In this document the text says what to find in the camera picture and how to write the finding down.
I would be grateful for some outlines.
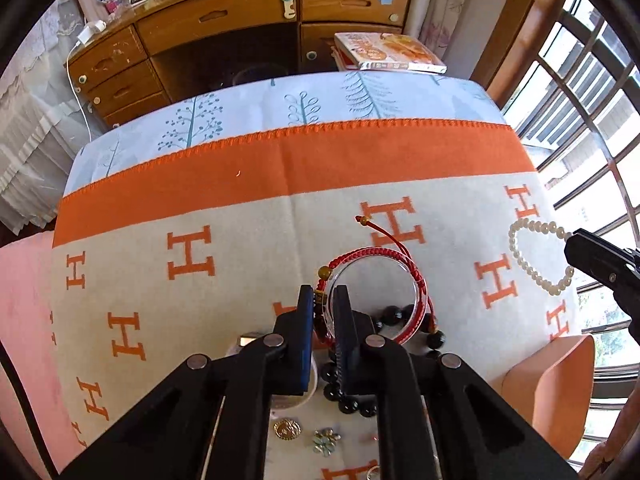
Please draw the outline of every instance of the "drawer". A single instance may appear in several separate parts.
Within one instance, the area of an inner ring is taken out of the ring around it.
[[[152,56],[228,30],[294,22],[295,11],[285,17],[284,5],[282,0],[187,0],[140,20],[138,32]]]
[[[409,0],[301,0],[305,22],[404,23]]]
[[[117,128],[133,119],[142,117],[169,104],[171,103],[166,94],[164,92],[158,92],[157,94],[140,99],[140,101],[130,104],[129,106],[125,106],[111,115],[107,115],[104,121],[110,128]]]
[[[162,87],[151,62],[146,59],[107,79],[88,92],[87,97],[98,113],[106,117],[116,110],[161,91]]]
[[[100,40],[69,65],[69,74],[74,86],[87,94],[100,83],[144,59],[145,50],[132,26]]]
[[[329,72],[336,70],[331,47],[336,32],[391,32],[401,34],[401,27],[386,27],[369,23],[303,23],[301,49],[303,72]]]

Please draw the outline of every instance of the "white cable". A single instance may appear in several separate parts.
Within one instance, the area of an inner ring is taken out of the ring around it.
[[[80,107],[80,113],[82,117],[84,117],[84,124],[86,125],[86,130],[89,132],[89,142],[92,141],[91,138],[91,128],[89,128],[89,121],[86,120],[86,115],[84,114],[84,110],[82,110],[82,104],[80,103],[80,99],[78,98],[78,94],[76,93],[76,88],[74,87],[74,83],[71,81],[71,74],[69,73],[69,59],[71,58],[72,52],[82,45],[81,41],[76,41],[76,44],[69,51],[68,56],[66,56],[66,76],[69,78],[69,84],[71,85],[71,91],[74,93],[74,97],[76,98],[76,102],[78,102],[78,106]]]

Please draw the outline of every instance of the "metal screw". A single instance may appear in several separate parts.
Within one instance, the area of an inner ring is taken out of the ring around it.
[[[460,368],[460,365],[462,364],[462,359],[460,359],[457,355],[455,354],[444,354],[441,358],[440,358],[440,362],[445,365],[447,368]]]
[[[378,334],[368,335],[364,342],[373,348],[380,348],[385,345],[385,338]]]
[[[208,361],[206,355],[194,354],[187,359],[187,366],[191,368],[191,370],[200,370],[207,365]]]
[[[280,334],[267,334],[262,341],[266,346],[276,347],[284,343],[284,338]]]

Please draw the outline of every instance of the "black bead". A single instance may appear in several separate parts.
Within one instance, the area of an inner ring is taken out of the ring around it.
[[[395,326],[402,321],[402,311],[395,305],[387,306],[380,319],[387,326]]]
[[[402,323],[403,324],[409,323],[409,319],[411,317],[411,314],[413,313],[414,313],[413,303],[411,305],[404,306],[402,308]]]
[[[324,398],[326,400],[330,400],[331,402],[337,402],[342,398],[342,394],[340,393],[340,386],[338,383],[327,384],[322,391],[324,394]]]
[[[320,378],[328,383],[335,383],[338,380],[338,367],[329,361],[320,367]]]
[[[360,415],[369,418],[378,414],[378,405],[375,400],[365,400],[360,403]]]
[[[442,330],[436,330],[436,332],[427,336],[427,346],[437,350],[444,345],[446,340],[447,338],[444,335],[444,332]]]
[[[338,409],[347,415],[351,415],[351,413],[358,411],[358,399],[344,396],[338,400]]]
[[[418,330],[420,330],[420,332],[424,332],[425,334],[428,334],[430,321],[431,321],[431,313],[427,312],[422,318],[422,323],[420,323]]]
[[[380,331],[385,327],[385,324],[382,323],[382,320],[378,319],[377,317],[372,317],[371,320],[373,322],[373,330],[376,331],[376,334],[379,334]]]

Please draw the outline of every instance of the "pink fabric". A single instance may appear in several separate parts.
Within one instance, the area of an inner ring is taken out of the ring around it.
[[[0,249],[0,340],[27,392],[49,453],[60,471],[84,448],[62,401],[52,341],[49,279],[53,232]],[[29,464],[43,478],[44,465],[7,377],[0,372],[0,418]]]

